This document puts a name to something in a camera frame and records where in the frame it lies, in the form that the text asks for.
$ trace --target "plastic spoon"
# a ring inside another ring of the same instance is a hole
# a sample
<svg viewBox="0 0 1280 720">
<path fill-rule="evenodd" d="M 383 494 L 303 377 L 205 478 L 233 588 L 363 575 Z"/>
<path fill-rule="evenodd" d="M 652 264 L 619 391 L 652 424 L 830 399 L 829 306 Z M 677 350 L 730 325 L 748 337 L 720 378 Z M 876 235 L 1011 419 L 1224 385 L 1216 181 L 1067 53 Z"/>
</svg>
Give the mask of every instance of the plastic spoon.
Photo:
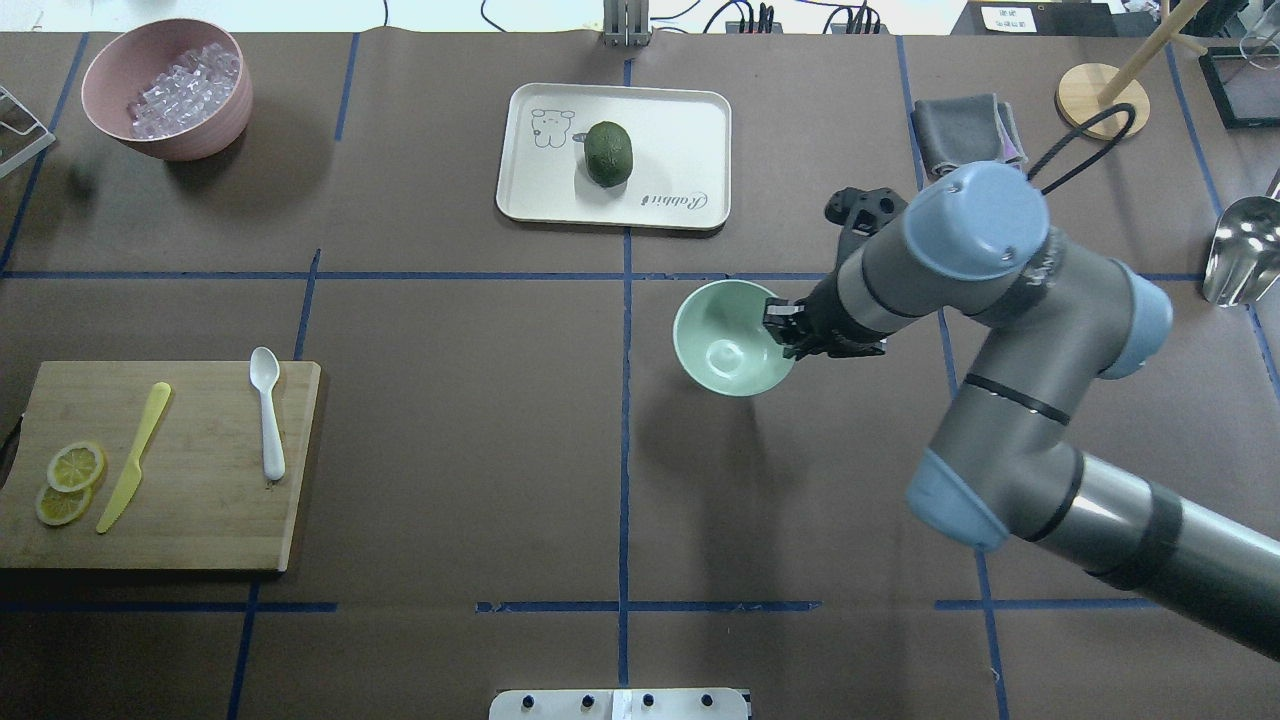
<svg viewBox="0 0 1280 720">
<path fill-rule="evenodd" d="M 280 428 L 275 424 L 275 404 L 271 401 L 271 389 L 278 379 L 280 364 L 275 355 L 265 347 L 255 347 L 248 357 L 248 382 L 262 398 L 262 473 L 273 483 L 284 477 L 284 447 L 280 445 Z"/>
</svg>

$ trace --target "metal bracket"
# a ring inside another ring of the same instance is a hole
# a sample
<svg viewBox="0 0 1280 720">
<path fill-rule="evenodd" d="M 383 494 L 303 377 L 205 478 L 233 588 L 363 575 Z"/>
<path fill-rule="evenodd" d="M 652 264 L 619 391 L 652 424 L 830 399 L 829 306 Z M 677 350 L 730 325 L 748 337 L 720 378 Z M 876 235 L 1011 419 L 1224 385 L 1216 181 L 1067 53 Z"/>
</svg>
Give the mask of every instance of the metal bracket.
<svg viewBox="0 0 1280 720">
<path fill-rule="evenodd" d="M 604 42 L 649 45 L 649 0 L 604 0 Z"/>
<path fill-rule="evenodd" d="M 0 87 L 0 178 L 52 142 L 54 133 L 8 90 Z"/>
<path fill-rule="evenodd" d="M 503 691 L 489 720 L 751 720 L 750 691 L 731 688 Z"/>
</svg>

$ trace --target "wooden cutting board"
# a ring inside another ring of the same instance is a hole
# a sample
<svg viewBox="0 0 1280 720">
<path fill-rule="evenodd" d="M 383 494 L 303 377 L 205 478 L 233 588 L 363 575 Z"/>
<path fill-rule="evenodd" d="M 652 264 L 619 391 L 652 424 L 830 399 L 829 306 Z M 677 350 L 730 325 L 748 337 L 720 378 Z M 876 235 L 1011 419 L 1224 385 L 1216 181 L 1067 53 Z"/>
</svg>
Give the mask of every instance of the wooden cutting board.
<svg viewBox="0 0 1280 720">
<path fill-rule="evenodd" d="M 100 536 L 93 527 L 160 380 L 173 397 L 142 455 L 142 483 Z M 273 398 L 285 474 L 269 487 L 247 360 L 44 363 L 0 488 L 0 566 L 284 571 L 319 391 L 319 365 L 280 363 Z M 61 447 L 87 439 L 106 451 L 106 470 L 84 515 L 50 528 L 36 519 L 45 469 Z"/>
</svg>

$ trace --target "towel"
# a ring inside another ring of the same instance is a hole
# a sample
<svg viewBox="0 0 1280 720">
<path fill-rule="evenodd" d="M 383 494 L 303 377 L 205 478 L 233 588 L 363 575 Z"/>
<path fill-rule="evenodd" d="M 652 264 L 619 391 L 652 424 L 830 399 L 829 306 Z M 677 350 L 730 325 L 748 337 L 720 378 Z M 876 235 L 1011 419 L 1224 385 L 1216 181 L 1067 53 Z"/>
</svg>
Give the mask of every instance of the towel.
<svg viewBox="0 0 1280 720">
<path fill-rule="evenodd" d="M 911 113 L 924 168 L 937 179 L 966 163 L 996 160 L 1021 169 L 1027 161 L 1014 109 L 995 94 L 916 100 Z"/>
</svg>

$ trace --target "green fruit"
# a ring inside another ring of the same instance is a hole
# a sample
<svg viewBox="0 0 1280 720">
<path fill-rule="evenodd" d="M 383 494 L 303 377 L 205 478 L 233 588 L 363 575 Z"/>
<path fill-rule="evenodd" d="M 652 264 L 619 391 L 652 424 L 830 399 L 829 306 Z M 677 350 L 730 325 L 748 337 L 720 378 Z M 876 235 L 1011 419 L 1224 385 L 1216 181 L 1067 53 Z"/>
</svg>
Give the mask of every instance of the green fruit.
<svg viewBox="0 0 1280 720">
<path fill-rule="evenodd" d="M 613 187 L 627 182 L 631 177 L 631 136 L 622 126 L 604 120 L 595 123 L 588 131 L 586 138 L 586 174 L 591 176 L 595 184 L 600 187 Z"/>
</svg>

